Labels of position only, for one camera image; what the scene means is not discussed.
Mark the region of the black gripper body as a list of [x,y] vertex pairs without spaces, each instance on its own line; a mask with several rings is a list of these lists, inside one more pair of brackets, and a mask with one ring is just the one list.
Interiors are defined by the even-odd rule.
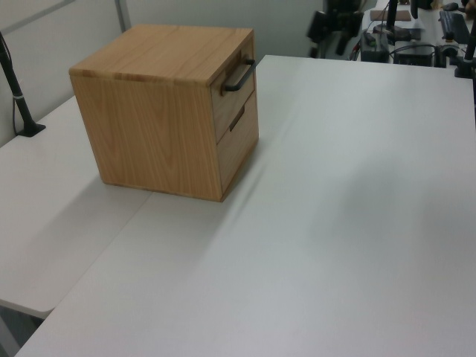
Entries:
[[324,12],[327,15],[327,28],[332,32],[340,31],[348,37],[357,36],[361,21],[363,1],[359,0],[326,0]]

